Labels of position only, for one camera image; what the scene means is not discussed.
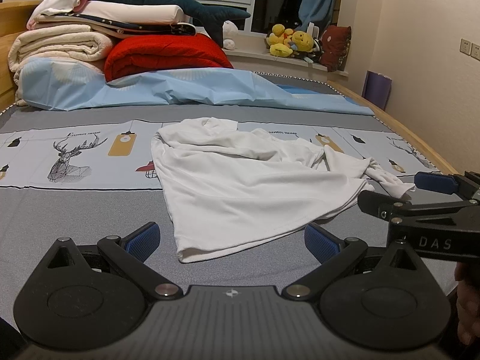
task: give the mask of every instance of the deer print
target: deer print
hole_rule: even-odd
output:
[[[60,146],[60,144],[65,142],[67,139],[68,137],[58,143],[53,143],[53,147],[57,151],[59,151],[58,156],[60,157],[57,162],[52,166],[52,169],[48,176],[48,179],[54,183],[72,183],[80,181],[81,179],[92,174],[92,169],[89,166],[74,166],[70,165],[69,162],[72,157],[80,155],[82,153],[82,150],[93,149],[94,147],[100,146],[103,142],[107,140],[107,138],[105,138],[102,142],[99,143],[100,139],[95,134],[95,140],[92,143],[87,144],[87,141],[85,141],[83,144],[74,147],[72,150],[67,151],[67,144]]]
[[[427,160],[423,155],[421,155],[418,151],[416,151],[412,145],[410,145],[408,142],[406,142],[404,139],[398,139],[398,138],[390,138],[387,137],[390,140],[390,144],[392,146],[395,146],[397,149],[403,150],[407,152],[408,154],[411,154],[414,156],[424,167],[428,169],[434,169],[435,167],[430,163],[429,160]],[[407,148],[402,147],[401,144],[405,143],[407,145]]]

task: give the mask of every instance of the shark plush toy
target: shark plush toy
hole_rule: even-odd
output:
[[[246,19],[250,17],[238,8],[223,7],[221,5],[207,6],[195,0],[98,0],[111,3],[129,5],[178,5],[183,12],[202,22],[210,37],[223,47],[223,23],[227,20]]]

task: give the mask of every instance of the deer head illustration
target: deer head illustration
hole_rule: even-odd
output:
[[[87,144],[87,141],[85,141],[83,142],[83,144],[75,146],[72,150],[67,150],[67,143],[63,146],[60,145],[67,139],[68,137],[58,143],[53,143],[53,147],[59,152],[58,156],[60,158],[52,166],[52,169],[48,176],[48,179],[50,181],[79,181],[84,177],[88,176],[90,174],[89,166],[79,167],[70,165],[70,159],[72,157],[75,157],[76,155],[80,155],[83,150],[93,149],[94,147],[100,146],[103,142],[107,140],[107,138],[105,138],[102,142],[99,142],[100,138],[95,134],[95,140],[92,143]]]

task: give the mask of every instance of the blue gripper pad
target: blue gripper pad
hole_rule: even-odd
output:
[[[421,190],[446,193],[451,195],[458,192],[458,183],[449,175],[436,173],[418,172],[415,175],[414,183]]]
[[[339,254],[343,249],[343,241],[326,230],[307,225],[304,232],[305,246],[311,254],[323,264]]]
[[[149,222],[123,238],[122,244],[124,250],[144,263],[160,245],[160,227]]]

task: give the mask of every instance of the white plush toy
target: white plush toy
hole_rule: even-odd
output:
[[[237,26],[231,21],[223,23],[223,48],[235,50],[235,41],[233,38],[239,33]]]

